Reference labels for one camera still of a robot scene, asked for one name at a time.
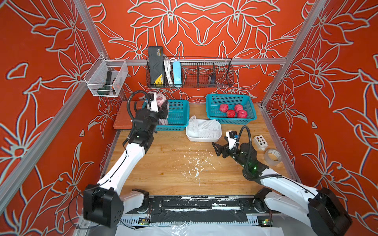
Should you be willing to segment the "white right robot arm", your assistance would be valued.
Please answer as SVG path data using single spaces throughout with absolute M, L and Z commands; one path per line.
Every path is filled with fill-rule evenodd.
M 216 155 L 231 157 L 242 166 L 246 180 L 263 186 L 254 199 L 258 212 L 278 211 L 309 226 L 318 236 L 344 236 L 352 225 L 351 217 L 335 193 L 316 189 L 288 179 L 257 159 L 251 144 L 240 148 L 212 144 Z

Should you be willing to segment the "red apple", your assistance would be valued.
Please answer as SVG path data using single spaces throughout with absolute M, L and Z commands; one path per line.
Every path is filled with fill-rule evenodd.
M 234 111 L 236 113 L 239 113 L 240 111 L 244 110 L 243 106 L 241 104 L 237 104 L 234 106 Z
M 248 112 L 245 110 L 240 110 L 237 114 L 237 118 L 245 119 L 248 117 Z

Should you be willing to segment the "white foam net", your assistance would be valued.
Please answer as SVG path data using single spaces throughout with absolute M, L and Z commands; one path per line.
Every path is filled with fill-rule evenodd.
M 195 115 L 189 119 L 187 131 L 190 136 L 198 136 L 198 120 Z
M 216 120 L 204 121 L 198 126 L 198 136 L 202 139 L 219 139 L 221 124 Z

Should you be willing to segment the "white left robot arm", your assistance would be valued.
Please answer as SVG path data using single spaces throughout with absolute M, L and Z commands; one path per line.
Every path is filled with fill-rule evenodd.
M 148 152 L 154 140 L 159 120 L 168 116 L 168 101 L 162 104 L 154 99 L 145 108 L 137 110 L 133 127 L 123 142 L 124 152 L 110 171 L 97 184 L 89 184 L 83 192 L 84 219 L 108 228 L 114 228 L 123 214 L 132 210 L 145 212 L 149 208 L 149 193 L 133 189 L 121 197 L 123 186 L 136 164 Z

